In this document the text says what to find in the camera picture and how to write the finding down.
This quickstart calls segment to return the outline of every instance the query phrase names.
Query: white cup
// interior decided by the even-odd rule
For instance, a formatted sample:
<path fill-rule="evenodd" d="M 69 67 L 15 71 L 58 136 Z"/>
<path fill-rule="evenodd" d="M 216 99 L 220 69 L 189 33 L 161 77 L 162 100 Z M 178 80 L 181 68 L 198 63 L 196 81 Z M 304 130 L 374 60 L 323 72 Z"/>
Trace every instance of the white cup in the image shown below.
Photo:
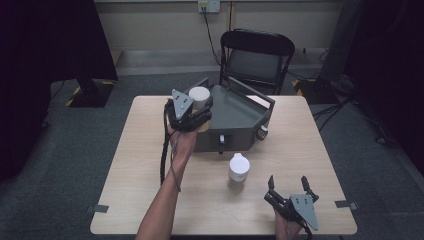
<path fill-rule="evenodd" d="M 205 107 L 205 103 L 211 96 L 210 91 L 205 87 L 194 87 L 190 89 L 188 95 L 193 98 L 193 112 L 199 111 Z M 200 128 L 199 132 L 204 132 L 209 129 L 209 122 L 204 123 Z"/>
<path fill-rule="evenodd" d="M 230 180 L 238 183 L 246 181 L 247 174 L 249 173 L 250 163 L 247 158 L 243 157 L 241 153 L 234 154 L 234 157 L 230 160 L 230 169 L 228 176 Z"/>

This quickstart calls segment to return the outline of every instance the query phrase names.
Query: power cord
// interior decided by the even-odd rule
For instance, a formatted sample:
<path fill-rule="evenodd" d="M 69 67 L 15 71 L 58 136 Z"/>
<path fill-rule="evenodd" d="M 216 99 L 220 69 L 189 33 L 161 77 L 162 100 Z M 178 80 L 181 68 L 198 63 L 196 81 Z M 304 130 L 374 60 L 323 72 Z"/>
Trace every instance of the power cord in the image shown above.
<path fill-rule="evenodd" d="M 326 54 L 326 53 L 328 53 L 330 51 L 330 49 L 329 48 L 327 48 L 327 49 L 325 49 L 325 51 L 319 56 L 319 60 L 323 63 L 323 62 L 325 62 L 325 59 L 322 59 L 322 57 L 324 57 L 324 55 Z"/>
<path fill-rule="evenodd" d="M 231 23 L 233 21 L 233 11 L 231 10 L 233 9 L 233 2 L 230 2 L 230 17 L 229 17 L 229 21 L 228 21 L 228 31 L 231 31 Z"/>
<path fill-rule="evenodd" d="M 175 154 L 175 151 L 177 150 L 178 139 L 180 138 L 180 136 L 181 136 L 181 132 L 178 134 L 177 139 L 175 140 L 175 143 L 172 146 L 172 150 L 171 150 L 171 167 L 170 167 L 171 168 L 172 175 L 174 176 L 174 181 L 175 181 L 175 185 L 177 186 L 178 192 L 181 192 L 181 186 L 180 186 L 180 184 L 178 184 L 178 179 L 177 179 L 177 176 L 175 175 L 173 163 L 174 163 L 174 154 Z"/>
<path fill-rule="evenodd" d="M 53 96 L 52 97 L 50 97 L 50 101 L 51 100 L 53 100 L 53 98 L 55 98 L 56 97 L 56 95 L 62 90 L 62 88 L 63 88 L 63 86 L 65 85 L 65 81 L 66 80 L 63 80 L 62 81 L 62 85 L 60 85 L 60 87 L 59 87 L 59 89 L 53 94 Z"/>
<path fill-rule="evenodd" d="M 348 99 L 346 99 L 345 101 L 340 101 L 340 99 L 339 99 L 339 97 L 337 96 L 337 94 L 336 94 L 336 91 L 334 90 L 334 87 L 331 85 L 331 90 L 333 91 L 333 94 L 334 94 L 334 96 L 336 97 L 336 99 L 337 99 L 337 101 L 339 102 L 339 104 L 337 104 L 337 105 L 335 105 L 335 106 L 332 106 L 332 107 L 329 107 L 329 108 L 327 108 L 327 109 L 324 109 L 324 110 L 322 110 L 322 111 L 320 111 L 320 112 L 318 112 L 318 113 L 315 113 L 315 114 L 313 114 L 313 116 L 314 116 L 314 119 L 315 120 L 317 120 L 320 116 L 321 116 L 321 114 L 325 114 L 325 113 L 329 113 L 329 112 L 332 112 L 332 111 L 334 111 L 335 110 L 335 112 L 333 112 L 326 120 L 325 120 L 325 122 L 321 125 L 321 127 L 319 128 L 319 131 L 321 132 L 321 130 L 324 128 L 324 126 L 330 121 L 330 119 L 338 112 L 338 111 L 340 111 L 340 109 L 342 109 L 343 107 L 345 107 L 348 111 L 350 111 L 351 113 L 353 113 L 354 115 L 356 115 L 356 116 L 359 116 L 359 117 L 361 117 L 361 118 L 363 118 L 363 119 L 366 119 L 366 120 L 368 120 L 368 121 L 370 121 L 371 123 L 373 123 L 373 124 L 375 124 L 377 127 L 378 127 L 378 129 L 380 130 L 380 132 L 381 132 L 381 134 L 383 135 L 383 137 L 384 137 L 384 139 L 387 139 L 388 141 L 390 141 L 390 142 L 396 142 L 396 140 L 395 139 L 392 139 L 392 138 L 390 138 L 389 136 L 387 136 L 387 134 L 384 132 L 384 130 L 383 130 L 383 127 L 378 123 L 378 122 L 376 122 L 376 121 L 374 121 L 373 119 L 371 119 L 371 118 L 369 118 L 369 117 L 366 117 L 366 116 L 364 116 L 364 115 L 362 115 L 362 114 L 359 114 L 359 113 L 357 113 L 357 112 L 354 112 L 352 109 L 350 109 L 349 107 L 346 107 L 345 105 L 346 105 L 346 103 L 348 102 L 348 101 L 353 101 L 353 98 L 352 97 L 349 97 Z"/>
<path fill-rule="evenodd" d="M 205 19 L 206 27 L 207 27 L 207 29 L 208 29 L 208 37 L 209 37 L 209 42 L 211 43 L 211 48 L 212 48 L 212 54 L 213 54 L 213 57 L 215 58 L 215 62 L 216 62 L 219 66 L 221 66 L 221 63 L 219 62 L 219 60 L 218 60 L 218 56 L 216 55 L 216 53 L 215 53 L 215 49 L 214 49 L 214 47 L 213 47 L 212 38 L 211 38 L 211 33 L 210 33 L 210 30 L 209 30 L 208 18 L 206 17 L 206 8 L 205 8 L 205 7 L 202 7 L 202 14 L 203 14 L 203 18 Z"/>

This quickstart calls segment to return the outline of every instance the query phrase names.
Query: black wire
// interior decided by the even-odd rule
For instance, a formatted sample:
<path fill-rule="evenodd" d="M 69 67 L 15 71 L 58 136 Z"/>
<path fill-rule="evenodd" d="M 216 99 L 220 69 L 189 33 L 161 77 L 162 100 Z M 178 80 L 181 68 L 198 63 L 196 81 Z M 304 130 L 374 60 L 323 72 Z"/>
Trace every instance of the black wire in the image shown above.
<path fill-rule="evenodd" d="M 168 144 L 169 144 L 169 140 L 171 139 L 171 135 L 168 133 L 168 122 L 166 120 L 166 113 L 168 111 L 170 104 L 171 104 L 171 101 L 168 99 L 168 102 L 165 104 L 165 107 L 163 110 L 163 125 L 164 125 L 164 131 L 165 131 L 165 140 L 163 143 L 162 156 L 160 159 L 160 169 L 159 169 L 161 185 L 163 181 L 165 180 L 166 155 L 168 154 Z"/>
<path fill-rule="evenodd" d="M 233 2 L 230 2 L 230 21 L 228 23 L 228 31 L 231 31 L 231 21 L 232 21 L 232 17 L 233 17 Z"/>
<path fill-rule="evenodd" d="M 174 132 L 172 132 L 171 133 L 171 136 L 174 135 L 174 133 L 176 133 L 176 132 L 177 132 L 177 130 L 175 130 Z M 171 167 L 170 167 L 171 168 L 172 175 L 174 176 L 174 182 L 175 182 L 175 186 L 177 187 L 178 192 L 181 192 L 181 186 L 180 186 L 180 184 L 178 184 L 178 179 L 177 179 L 177 175 L 175 174 L 175 171 L 174 171 L 174 165 L 173 165 L 173 163 L 174 163 L 174 152 L 177 149 L 178 139 L 180 138 L 181 133 L 182 132 L 180 132 L 180 134 L 178 135 L 177 139 L 174 142 L 174 145 L 172 146 L 172 150 L 171 150 Z"/>
<path fill-rule="evenodd" d="M 52 97 L 50 97 L 50 101 L 51 100 L 53 100 L 53 98 L 55 98 L 56 97 L 56 95 L 62 90 L 62 88 L 63 88 L 63 86 L 65 85 L 65 81 L 66 80 L 63 80 L 62 81 L 62 85 L 60 86 L 60 88 L 53 94 L 53 96 Z"/>
<path fill-rule="evenodd" d="M 336 111 L 334 111 L 327 119 L 325 119 L 324 123 L 321 125 L 321 127 L 319 128 L 319 132 L 321 132 L 321 130 L 324 128 L 324 126 L 330 121 L 330 119 L 338 112 L 340 111 L 340 109 L 343 108 L 343 105 L 340 104 L 338 105 L 338 108 L 336 109 Z"/>
<path fill-rule="evenodd" d="M 340 102 L 340 104 L 342 104 L 342 105 L 344 105 L 345 103 L 347 102 L 347 100 L 346 101 L 344 101 L 344 102 Z M 356 115 L 358 115 L 359 117 L 361 117 L 361 118 L 364 118 L 365 120 L 368 120 L 368 121 L 370 121 L 371 123 L 373 123 L 373 124 L 375 124 L 377 127 L 378 127 L 378 129 L 380 130 L 380 132 L 381 132 L 381 134 L 383 135 L 383 138 L 385 139 L 385 140 L 388 140 L 388 141 L 390 141 L 390 142 L 396 142 L 396 140 L 395 139 L 392 139 L 392 138 L 390 138 L 389 136 L 387 136 L 387 134 L 384 132 L 384 130 L 383 130 L 383 127 L 378 123 L 378 122 L 376 122 L 376 121 L 374 121 L 373 119 L 371 119 L 371 118 L 369 118 L 369 117 L 366 117 L 366 116 L 364 116 L 364 115 L 362 115 L 362 114 L 360 114 L 360 113 L 356 113 L 356 112 L 354 112 L 353 110 L 351 110 L 351 109 L 349 109 L 349 108 L 347 108 L 349 111 L 351 111 L 352 113 L 354 113 L 354 114 L 356 114 Z"/>
<path fill-rule="evenodd" d="M 221 66 L 221 63 L 219 63 L 218 56 L 216 55 L 216 53 L 215 53 L 215 49 L 214 49 L 214 47 L 213 47 L 212 38 L 211 38 L 211 33 L 210 33 L 210 30 L 209 30 L 208 18 L 206 17 L 206 9 L 202 8 L 202 12 L 203 12 L 203 17 L 204 17 L 205 22 L 206 22 L 206 27 L 207 27 L 207 29 L 208 29 L 208 37 L 209 37 L 209 42 L 211 43 L 213 57 L 215 58 L 215 62 L 216 62 L 219 66 Z"/>
<path fill-rule="evenodd" d="M 305 230 L 305 232 L 308 234 L 308 236 L 307 236 L 307 238 L 306 238 L 306 240 L 312 240 L 313 239 L 313 236 L 312 236 L 312 232 L 311 232 L 311 229 L 309 229 L 309 227 L 308 227 L 308 224 L 307 223 L 305 223 L 305 224 L 303 224 L 303 223 L 301 223 L 301 222 L 298 222 L 298 221 L 296 221 L 297 222 L 297 224 L 299 224 L 304 230 Z"/>
<path fill-rule="evenodd" d="M 327 114 L 327 113 L 331 113 L 332 111 L 336 110 L 339 106 L 340 106 L 340 104 L 336 104 L 334 106 L 331 106 L 329 108 L 321 110 L 317 113 L 314 113 L 314 114 L 312 114 L 312 116 L 314 117 L 315 120 L 318 120 L 322 115 Z"/>
<path fill-rule="evenodd" d="M 330 51 L 330 49 L 329 48 L 327 48 L 327 49 L 325 49 L 325 51 L 319 56 L 319 60 L 321 61 L 321 62 L 325 62 L 325 59 L 322 59 L 322 57 L 326 54 L 326 53 L 328 53 L 328 51 Z"/>

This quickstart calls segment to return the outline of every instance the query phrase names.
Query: chair backrest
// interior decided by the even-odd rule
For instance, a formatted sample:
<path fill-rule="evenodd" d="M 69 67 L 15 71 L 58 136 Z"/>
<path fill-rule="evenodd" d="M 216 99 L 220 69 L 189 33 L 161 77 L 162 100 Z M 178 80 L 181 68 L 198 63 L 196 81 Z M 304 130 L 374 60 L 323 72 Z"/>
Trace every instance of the chair backrest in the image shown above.
<path fill-rule="evenodd" d="M 223 56 L 225 48 L 290 57 L 295 51 L 293 42 L 283 35 L 247 29 L 225 32 L 221 36 Z"/>

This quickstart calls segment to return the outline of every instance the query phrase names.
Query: forearm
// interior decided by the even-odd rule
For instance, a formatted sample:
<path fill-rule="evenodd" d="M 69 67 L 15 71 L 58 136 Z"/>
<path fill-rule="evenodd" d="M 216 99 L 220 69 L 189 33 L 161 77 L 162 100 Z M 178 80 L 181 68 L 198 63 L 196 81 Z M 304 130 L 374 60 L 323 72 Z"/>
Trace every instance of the forearm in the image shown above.
<path fill-rule="evenodd" d="M 292 221 L 287 221 L 277 210 L 275 212 L 275 237 L 277 240 L 296 239 L 302 227 Z"/>
<path fill-rule="evenodd" d="M 180 186 L 182 182 L 189 157 L 189 154 L 175 155 L 173 160 L 175 178 L 170 169 L 140 224 L 136 239 L 170 238 L 178 199 L 177 184 Z"/>

